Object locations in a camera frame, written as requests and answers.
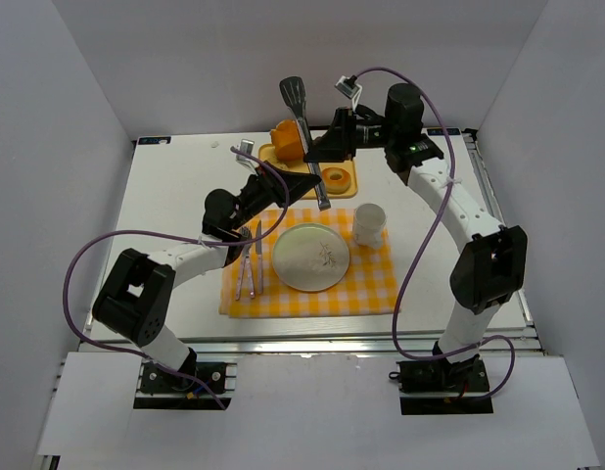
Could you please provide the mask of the metal serving tongs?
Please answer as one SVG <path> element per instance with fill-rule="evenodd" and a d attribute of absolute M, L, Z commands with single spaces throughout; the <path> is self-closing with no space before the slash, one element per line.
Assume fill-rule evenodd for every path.
<path fill-rule="evenodd" d="M 301 138 L 303 153 L 307 155 L 311 150 L 312 138 L 306 120 L 306 92 L 303 80 L 299 76 L 283 78 L 279 82 L 279 90 L 286 107 L 294 117 Z M 331 202 L 321 177 L 320 165 L 318 163 L 307 163 L 307 167 L 311 174 L 320 178 L 320 182 L 314 187 L 318 208 L 321 211 L 329 210 Z"/>

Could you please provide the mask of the sliced toast bread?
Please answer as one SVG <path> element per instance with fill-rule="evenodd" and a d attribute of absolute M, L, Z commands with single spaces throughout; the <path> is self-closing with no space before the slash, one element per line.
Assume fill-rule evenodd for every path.
<path fill-rule="evenodd" d="M 289 170 L 290 170 L 290 169 L 289 169 L 289 167 L 288 167 L 286 164 L 284 164 L 284 163 L 282 163 L 282 162 L 279 162 L 279 161 L 274 162 L 274 163 L 273 163 L 273 165 L 274 165 L 276 168 L 279 168 L 279 169 L 282 169 L 282 170 L 285 170 L 285 171 L 289 171 Z"/>

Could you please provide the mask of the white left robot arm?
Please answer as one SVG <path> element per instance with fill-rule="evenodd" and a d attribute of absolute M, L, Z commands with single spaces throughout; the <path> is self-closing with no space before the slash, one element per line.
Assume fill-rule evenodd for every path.
<path fill-rule="evenodd" d="M 166 326 L 174 288 L 237 260 L 242 241 L 238 230 L 275 204 L 293 203 L 321 182 L 311 173 L 269 165 L 251 174 L 240 193 L 211 191 L 205 200 L 202 240 L 182 243 L 152 254 L 127 249 L 118 256 L 93 305 L 93 317 L 130 341 L 165 368 L 194 375 L 196 353 Z"/>

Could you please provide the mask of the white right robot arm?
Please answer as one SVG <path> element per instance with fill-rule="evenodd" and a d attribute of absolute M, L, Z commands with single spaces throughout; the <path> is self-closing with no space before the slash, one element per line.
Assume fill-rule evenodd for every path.
<path fill-rule="evenodd" d="M 390 87 L 377 114 L 352 103 L 338 108 L 327 131 L 302 139 L 308 163 L 337 163 L 359 149 L 381 148 L 401 181 L 435 213 L 435 225 L 450 234 L 459 253 L 449 284 L 453 311 L 431 359 L 450 373 L 473 365 L 499 309 L 524 284 L 528 236 L 483 210 L 455 177 L 453 149 L 446 151 L 423 132 L 424 110 L 432 105 L 416 85 Z"/>

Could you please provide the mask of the orange bread loaf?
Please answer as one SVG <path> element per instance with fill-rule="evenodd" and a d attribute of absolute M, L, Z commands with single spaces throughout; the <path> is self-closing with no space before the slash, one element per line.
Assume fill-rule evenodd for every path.
<path fill-rule="evenodd" d="M 296 122 L 282 120 L 270 131 L 271 143 L 280 162 L 300 161 L 304 156 L 303 145 Z"/>

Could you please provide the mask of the silver fork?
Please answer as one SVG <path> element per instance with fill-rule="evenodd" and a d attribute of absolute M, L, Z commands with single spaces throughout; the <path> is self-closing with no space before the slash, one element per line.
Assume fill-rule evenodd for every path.
<path fill-rule="evenodd" d="M 242 255 L 246 256 L 246 270 L 245 270 L 244 278 L 247 278 L 247 280 L 248 280 L 249 296 L 251 299 L 254 299 L 256 297 L 256 286 L 255 286 L 254 274 L 253 274 L 251 257 L 250 257 L 251 246 L 252 246 L 251 243 L 247 243 L 243 247 Z"/>

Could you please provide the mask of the silver table knife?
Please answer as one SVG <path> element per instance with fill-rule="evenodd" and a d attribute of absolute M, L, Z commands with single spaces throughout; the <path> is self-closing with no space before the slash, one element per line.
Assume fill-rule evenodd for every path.
<path fill-rule="evenodd" d="M 263 293 L 263 267 L 262 267 L 262 244 L 261 244 L 261 235 L 262 235 L 262 222 L 261 220 L 259 220 L 257 222 L 256 225 L 256 238 L 257 241 L 255 242 L 255 251 L 256 251 L 256 260 L 257 260 L 257 266 L 256 266 L 256 279 L 257 279 L 257 284 L 256 284 L 256 292 L 258 294 L 262 294 Z"/>

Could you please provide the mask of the yellow serving tray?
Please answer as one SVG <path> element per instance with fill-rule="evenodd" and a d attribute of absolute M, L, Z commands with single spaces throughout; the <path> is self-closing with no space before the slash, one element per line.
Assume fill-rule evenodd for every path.
<path fill-rule="evenodd" d="M 274 146 L 272 144 L 262 145 L 258 150 L 258 157 L 262 161 L 268 162 L 272 165 L 274 162 L 279 161 L 276 158 Z M 307 163 L 305 163 L 303 160 L 287 162 L 287 163 L 282 162 L 282 163 L 286 164 L 289 167 L 289 169 L 290 169 L 289 172 L 309 173 Z M 348 199 L 348 198 L 352 198 L 353 196 L 355 196 L 358 191 L 358 187 L 357 187 L 357 179 L 356 179 L 356 171 L 355 171 L 354 162 L 346 161 L 343 163 L 321 163 L 320 164 L 321 173 L 324 168 L 330 167 L 330 166 L 341 167 L 341 168 L 345 169 L 346 171 L 348 171 L 350 173 L 350 176 L 352 177 L 352 184 L 351 184 L 350 188 L 347 190 L 347 192 L 344 194 L 328 193 L 329 198 L 330 199 Z"/>

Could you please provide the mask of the glazed donut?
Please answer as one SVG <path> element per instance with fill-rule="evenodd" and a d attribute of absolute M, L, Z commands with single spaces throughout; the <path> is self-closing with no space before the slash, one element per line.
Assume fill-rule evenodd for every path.
<path fill-rule="evenodd" d="M 321 175 L 325 188 L 330 194 L 344 194 L 352 184 L 350 173 L 341 167 L 326 167 Z"/>

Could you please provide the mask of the pale green round plate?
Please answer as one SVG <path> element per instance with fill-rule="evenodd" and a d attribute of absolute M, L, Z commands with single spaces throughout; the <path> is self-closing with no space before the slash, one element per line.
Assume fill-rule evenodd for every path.
<path fill-rule="evenodd" d="M 349 247 L 334 229 L 302 223 L 286 229 L 271 249 L 271 264 L 281 282 L 316 293 L 337 285 L 350 265 Z"/>

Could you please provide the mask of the white mug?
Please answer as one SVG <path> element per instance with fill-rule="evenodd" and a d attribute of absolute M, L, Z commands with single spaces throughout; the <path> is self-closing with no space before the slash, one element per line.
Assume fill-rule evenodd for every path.
<path fill-rule="evenodd" d="M 380 249 L 387 217 L 385 211 L 372 203 L 362 204 L 353 212 L 352 238 L 359 246 Z"/>

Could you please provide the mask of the yellow checkered placemat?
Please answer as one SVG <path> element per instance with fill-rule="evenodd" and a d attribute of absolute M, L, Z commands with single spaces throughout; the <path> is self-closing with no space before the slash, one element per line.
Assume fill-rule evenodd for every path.
<path fill-rule="evenodd" d="M 352 238 L 354 209 L 293 209 L 286 212 L 267 210 L 256 216 L 249 227 L 256 229 L 262 222 L 263 293 L 251 299 L 249 286 L 235 301 L 235 288 L 240 259 L 222 271 L 219 312 L 233 318 L 353 316 L 389 314 L 394 310 L 398 286 L 388 231 L 383 231 L 380 249 L 359 246 Z M 271 249 L 286 229 L 302 223 L 319 223 L 337 231 L 347 242 L 350 265 L 344 278 L 325 291 L 306 293 L 290 288 L 279 280 L 271 264 Z M 256 279 L 256 251 L 251 250 L 251 263 Z"/>

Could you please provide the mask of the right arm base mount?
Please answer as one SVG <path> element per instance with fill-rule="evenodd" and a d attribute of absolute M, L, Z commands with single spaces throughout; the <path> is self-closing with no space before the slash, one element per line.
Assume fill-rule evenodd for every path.
<path fill-rule="evenodd" d="M 478 353 L 466 360 L 407 360 L 389 379 L 398 385 L 402 415 L 493 414 L 489 377 Z"/>

